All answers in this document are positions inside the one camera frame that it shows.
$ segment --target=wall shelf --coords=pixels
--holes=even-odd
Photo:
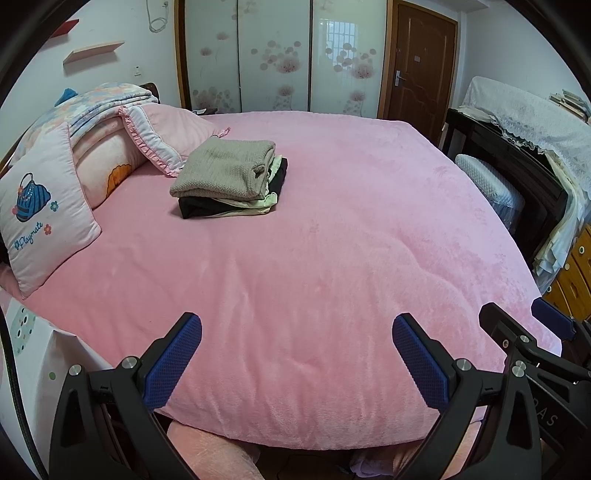
[[[70,52],[70,54],[64,59],[63,64],[66,65],[67,63],[87,59],[88,57],[93,57],[94,55],[101,55],[102,53],[110,53],[112,51],[115,51],[116,48],[119,48],[124,43],[124,41],[100,43],[98,45],[92,45],[90,47],[72,50],[72,52]]]
[[[80,20],[75,18],[74,20],[68,20],[61,24],[61,26],[53,32],[53,35],[49,38],[61,37],[62,35],[66,35],[70,33],[70,30],[74,28]]]

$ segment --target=light green folded garment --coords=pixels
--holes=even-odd
[[[273,158],[270,167],[269,180],[265,186],[265,199],[264,200],[251,200],[250,202],[240,202],[238,200],[230,199],[215,199],[218,202],[231,205],[236,208],[245,210],[233,210],[231,212],[224,212],[218,215],[212,215],[208,218],[221,218],[221,217],[234,217],[234,216],[245,216],[245,215],[265,215],[271,211],[271,208],[277,204],[278,197],[275,192],[269,193],[269,182],[275,177],[279,167],[281,167],[281,160],[283,157],[277,155]]]

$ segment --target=red wall shelf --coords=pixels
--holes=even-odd
[[[70,30],[72,28],[74,28],[76,26],[76,24],[79,21],[80,21],[80,19],[75,18],[74,20],[68,20],[67,22],[62,23],[61,27],[59,27],[55,32],[53,32],[53,35],[49,38],[60,37],[61,35],[66,35],[67,33],[70,32]]]

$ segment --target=folded clothes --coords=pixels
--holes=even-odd
[[[242,215],[264,215],[279,201],[281,188],[287,173],[287,159],[280,155],[273,159],[269,168],[269,182],[264,200],[240,202],[230,199],[211,199],[207,197],[182,197],[178,206],[183,218],[196,216],[227,217]]]
[[[173,197],[264,200],[275,144],[210,137],[193,151],[170,187]]]

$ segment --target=sliding wardrobe door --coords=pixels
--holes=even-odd
[[[193,109],[241,111],[235,0],[187,0],[187,70]]]
[[[309,0],[239,0],[244,112],[308,110],[310,15]]]
[[[314,0],[311,111],[376,118],[387,0]]]

